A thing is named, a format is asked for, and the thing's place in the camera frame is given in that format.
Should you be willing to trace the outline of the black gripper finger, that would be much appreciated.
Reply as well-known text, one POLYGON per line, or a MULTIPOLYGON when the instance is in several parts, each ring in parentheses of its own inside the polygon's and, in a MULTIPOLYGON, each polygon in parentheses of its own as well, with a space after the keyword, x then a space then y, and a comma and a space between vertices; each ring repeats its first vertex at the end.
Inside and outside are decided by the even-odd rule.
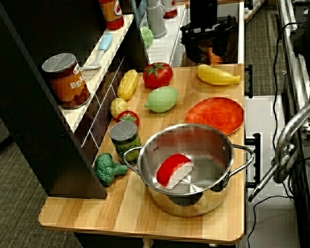
POLYGON ((187 57, 194 63, 200 62, 200 48, 196 39, 187 39, 184 43, 187 57))
POLYGON ((221 39, 218 39, 218 38, 213 39, 212 52, 216 56, 223 56, 224 55, 224 47, 223 47, 223 42, 221 39))

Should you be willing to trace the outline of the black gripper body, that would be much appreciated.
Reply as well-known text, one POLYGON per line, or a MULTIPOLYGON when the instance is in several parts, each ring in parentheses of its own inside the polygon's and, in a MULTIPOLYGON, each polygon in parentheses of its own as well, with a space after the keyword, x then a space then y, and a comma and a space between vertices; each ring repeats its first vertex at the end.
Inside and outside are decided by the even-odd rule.
POLYGON ((190 21, 187 25, 180 28, 182 37, 181 44, 188 44, 192 41, 201 41, 213 38, 219 44, 228 44, 230 33, 233 31, 231 22, 234 20, 232 16, 218 17, 215 24, 206 27, 196 22, 190 21))

